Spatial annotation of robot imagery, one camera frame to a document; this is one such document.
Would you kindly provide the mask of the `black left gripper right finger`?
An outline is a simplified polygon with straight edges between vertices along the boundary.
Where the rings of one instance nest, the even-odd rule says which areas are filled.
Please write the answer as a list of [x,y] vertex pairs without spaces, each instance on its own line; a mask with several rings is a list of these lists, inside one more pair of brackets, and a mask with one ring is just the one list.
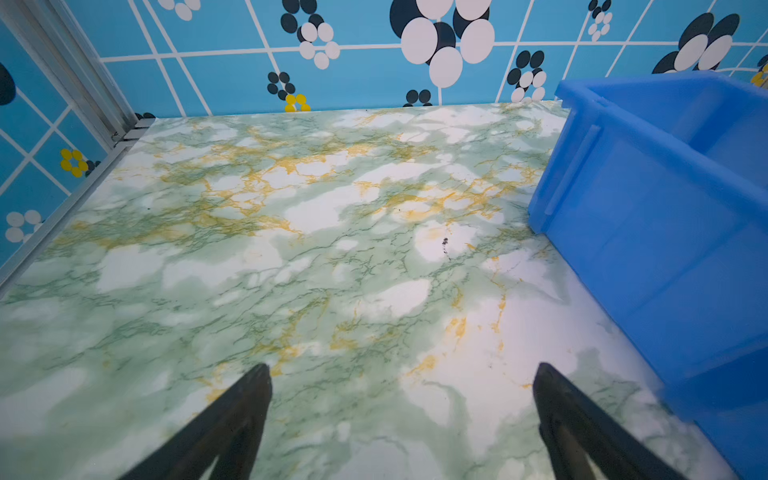
[[539,433],[557,479],[681,479],[549,363],[538,365],[533,397]]

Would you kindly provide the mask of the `aluminium corner post left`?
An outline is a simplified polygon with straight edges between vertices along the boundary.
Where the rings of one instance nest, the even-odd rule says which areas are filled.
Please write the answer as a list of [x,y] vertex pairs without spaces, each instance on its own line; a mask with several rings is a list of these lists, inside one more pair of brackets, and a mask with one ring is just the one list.
[[105,150],[140,137],[138,116],[64,1],[3,1],[1,20]]

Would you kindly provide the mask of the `blue plastic bin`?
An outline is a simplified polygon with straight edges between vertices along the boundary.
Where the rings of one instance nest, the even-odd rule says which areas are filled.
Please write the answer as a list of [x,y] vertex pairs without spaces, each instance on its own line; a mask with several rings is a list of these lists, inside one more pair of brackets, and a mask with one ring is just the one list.
[[577,79],[529,206],[743,479],[767,475],[767,93],[717,72]]

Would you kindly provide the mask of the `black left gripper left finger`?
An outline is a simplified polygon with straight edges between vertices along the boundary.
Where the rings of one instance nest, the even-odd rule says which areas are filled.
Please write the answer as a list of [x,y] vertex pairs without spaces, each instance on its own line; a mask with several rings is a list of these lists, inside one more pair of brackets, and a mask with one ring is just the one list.
[[269,366],[249,370],[124,479],[248,479],[262,440],[272,381]]

